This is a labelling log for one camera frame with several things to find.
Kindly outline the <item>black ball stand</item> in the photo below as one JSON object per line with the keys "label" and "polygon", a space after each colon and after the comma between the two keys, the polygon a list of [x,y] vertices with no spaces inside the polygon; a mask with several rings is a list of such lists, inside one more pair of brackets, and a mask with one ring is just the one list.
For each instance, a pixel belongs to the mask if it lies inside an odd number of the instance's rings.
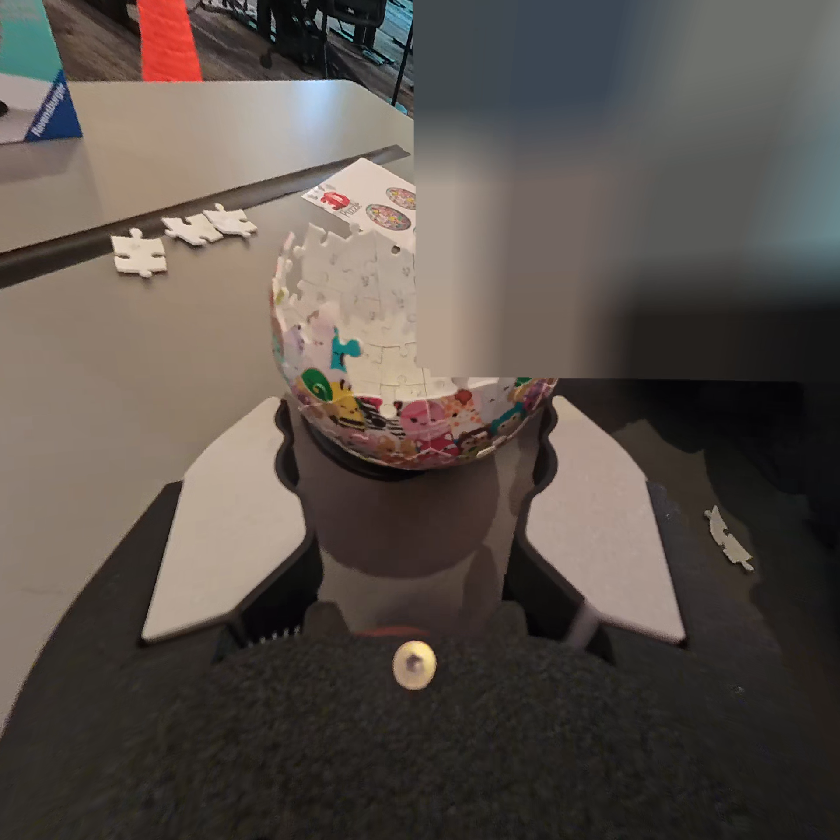
{"label": "black ball stand", "polygon": [[479,476],[488,475],[491,469],[497,467],[496,454],[502,443],[515,439],[525,427],[532,423],[534,417],[540,418],[543,414],[540,408],[536,413],[522,415],[521,424],[517,430],[512,431],[507,437],[494,438],[482,450],[476,449],[474,458],[453,457],[445,463],[438,463],[432,459],[423,461],[405,457],[402,444],[406,438],[402,433],[395,436],[390,434],[391,425],[396,423],[394,418],[381,417],[375,424],[374,436],[376,438],[394,440],[394,445],[388,445],[386,448],[386,458],[382,461],[377,458],[368,458],[366,452],[352,447],[347,448],[343,445],[341,438],[330,436],[331,432],[338,432],[340,429],[332,425],[326,414],[325,405],[299,403],[290,395],[286,397],[284,405],[289,416],[286,425],[291,426],[294,419],[300,418],[312,444],[325,458],[354,476],[380,482],[405,481],[420,476],[436,476],[437,482],[441,482],[443,476],[455,476],[458,481],[463,481],[466,478],[476,480]]}

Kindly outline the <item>colourful puzzle ball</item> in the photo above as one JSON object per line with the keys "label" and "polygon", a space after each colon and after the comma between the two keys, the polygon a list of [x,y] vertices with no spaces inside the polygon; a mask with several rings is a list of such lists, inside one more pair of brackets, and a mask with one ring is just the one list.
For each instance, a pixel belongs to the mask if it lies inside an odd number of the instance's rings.
{"label": "colourful puzzle ball", "polygon": [[375,467],[428,471],[493,455],[555,378],[453,379],[417,360],[414,255],[358,228],[286,238],[271,280],[274,355],[311,429]]}

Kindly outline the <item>orange plastic object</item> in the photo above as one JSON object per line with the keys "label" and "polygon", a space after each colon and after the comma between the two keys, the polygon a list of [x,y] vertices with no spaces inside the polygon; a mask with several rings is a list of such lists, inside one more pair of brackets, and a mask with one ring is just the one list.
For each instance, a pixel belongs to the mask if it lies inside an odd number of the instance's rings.
{"label": "orange plastic object", "polygon": [[145,82],[202,82],[186,1],[138,1]]}

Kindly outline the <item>puzzle instruction leaflet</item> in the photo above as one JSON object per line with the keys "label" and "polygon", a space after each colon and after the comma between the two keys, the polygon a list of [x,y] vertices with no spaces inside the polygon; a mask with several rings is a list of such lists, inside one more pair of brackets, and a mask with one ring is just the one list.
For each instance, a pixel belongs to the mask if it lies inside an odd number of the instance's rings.
{"label": "puzzle instruction leaflet", "polygon": [[375,231],[416,252],[415,186],[364,157],[329,176],[302,198],[361,232]]}

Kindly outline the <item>white puzzle piece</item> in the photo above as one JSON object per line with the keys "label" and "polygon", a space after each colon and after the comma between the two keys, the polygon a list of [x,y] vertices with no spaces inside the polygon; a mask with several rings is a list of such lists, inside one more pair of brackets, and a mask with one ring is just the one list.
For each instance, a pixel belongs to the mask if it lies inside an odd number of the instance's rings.
{"label": "white puzzle piece", "polygon": [[200,213],[186,219],[180,217],[162,217],[161,222],[167,237],[179,239],[192,247],[204,247],[224,238],[207,217]]}
{"label": "white puzzle piece", "polygon": [[750,574],[755,572],[753,557],[731,533],[728,525],[723,520],[718,506],[713,506],[703,512],[707,520],[708,531],[713,542],[718,546],[723,556],[733,566],[738,566],[742,571]]}
{"label": "white puzzle piece", "polygon": [[113,264],[121,275],[150,279],[167,272],[165,247],[161,238],[145,238],[134,227],[125,236],[110,236]]}
{"label": "white puzzle piece", "polygon": [[257,226],[242,209],[228,210],[223,204],[216,203],[213,208],[205,209],[203,215],[221,236],[248,239],[258,232]]}

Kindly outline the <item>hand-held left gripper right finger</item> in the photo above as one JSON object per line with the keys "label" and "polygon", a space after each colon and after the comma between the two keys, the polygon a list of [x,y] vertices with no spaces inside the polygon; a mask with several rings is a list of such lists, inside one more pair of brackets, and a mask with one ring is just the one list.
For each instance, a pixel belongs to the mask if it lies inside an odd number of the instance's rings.
{"label": "hand-held left gripper right finger", "polygon": [[504,596],[535,635],[569,647],[606,647],[607,628],[685,646],[643,471],[565,398],[546,406],[538,442]]}

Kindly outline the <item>teal puzzle box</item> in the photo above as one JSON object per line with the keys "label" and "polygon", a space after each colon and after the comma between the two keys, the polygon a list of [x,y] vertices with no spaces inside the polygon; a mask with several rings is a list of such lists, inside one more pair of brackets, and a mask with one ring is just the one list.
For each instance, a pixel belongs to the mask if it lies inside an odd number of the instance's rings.
{"label": "teal puzzle box", "polygon": [[1,144],[81,136],[43,2],[2,1]]}

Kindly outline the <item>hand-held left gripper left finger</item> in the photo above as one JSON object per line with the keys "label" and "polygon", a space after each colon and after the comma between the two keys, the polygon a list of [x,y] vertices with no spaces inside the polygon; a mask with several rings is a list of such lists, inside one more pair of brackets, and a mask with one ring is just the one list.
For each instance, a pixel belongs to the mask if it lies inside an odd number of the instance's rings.
{"label": "hand-held left gripper left finger", "polygon": [[226,626],[240,644],[289,634],[319,594],[286,401],[269,398],[185,472],[141,638]]}

